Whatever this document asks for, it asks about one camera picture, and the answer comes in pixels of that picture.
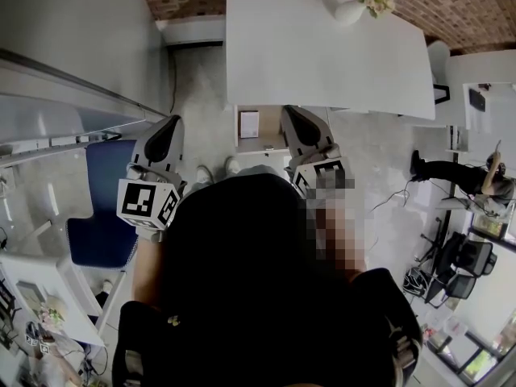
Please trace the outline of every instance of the blue chair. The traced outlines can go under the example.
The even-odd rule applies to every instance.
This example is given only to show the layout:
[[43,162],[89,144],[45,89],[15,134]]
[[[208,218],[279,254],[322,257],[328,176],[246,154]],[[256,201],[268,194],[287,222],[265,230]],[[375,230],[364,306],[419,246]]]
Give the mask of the blue chair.
[[66,233],[74,264],[123,268],[136,249],[135,228],[116,216],[119,179],[125,178],[134,140],[91,144],[86,148],[88,182],[94,214],[70,218]]

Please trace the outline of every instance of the black pants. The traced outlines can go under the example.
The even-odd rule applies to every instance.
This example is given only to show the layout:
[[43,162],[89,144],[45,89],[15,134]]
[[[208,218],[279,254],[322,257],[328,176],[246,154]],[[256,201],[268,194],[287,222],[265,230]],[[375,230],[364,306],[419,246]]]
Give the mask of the black pants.
[[471,168],[463,164],[437,160],[421,164],[418,167],[418,174],[425,180],[434,178],[453,182],[465,193],[475,195],[481,192],[487,172],[480,168]]

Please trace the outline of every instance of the black shirt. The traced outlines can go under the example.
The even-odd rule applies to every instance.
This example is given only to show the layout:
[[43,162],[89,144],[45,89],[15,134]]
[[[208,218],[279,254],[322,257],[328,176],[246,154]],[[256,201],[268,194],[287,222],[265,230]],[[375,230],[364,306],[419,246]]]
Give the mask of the black shirt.
[[168,231],[159,311],[121,311],[113,384],[391,385],[385,310],[412,318],[385,269],[348,284],[316,260],[313,226],[290,184],[233,177],[179,205]]

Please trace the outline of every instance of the person with black pants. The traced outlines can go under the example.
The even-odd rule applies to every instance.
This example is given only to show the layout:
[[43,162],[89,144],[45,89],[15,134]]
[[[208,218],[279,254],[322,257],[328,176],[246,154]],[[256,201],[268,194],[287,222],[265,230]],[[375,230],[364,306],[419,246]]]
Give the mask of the person with black pants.
[[410,173],[414,176],[412,181],[443,179],[458,185],[468,195],[487,195],[498,205],[507,207],[513,201],[516,188],[514,179],[497,173],[500,163],[498,151],[493,154],[489,171],[445,160],[426,162],[419,157],[419,151],[414,151]]

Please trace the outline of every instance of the white sneaker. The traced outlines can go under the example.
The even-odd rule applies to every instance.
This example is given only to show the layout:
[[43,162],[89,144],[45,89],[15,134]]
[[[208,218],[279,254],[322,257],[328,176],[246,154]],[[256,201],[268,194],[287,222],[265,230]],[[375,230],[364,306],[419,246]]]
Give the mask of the white sneaker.
[[113,284],[111,283],[111,281],[104,280],[104,282],[102,283],[102,292],[110,293],[112,289],[113,289]]
[[200,184],[212,184],[213,175],[203,164],[197,167],[196,182]]
[[226,175],[236,175],[240,172],[240,165],[234,156],[230,156],[226,159]]

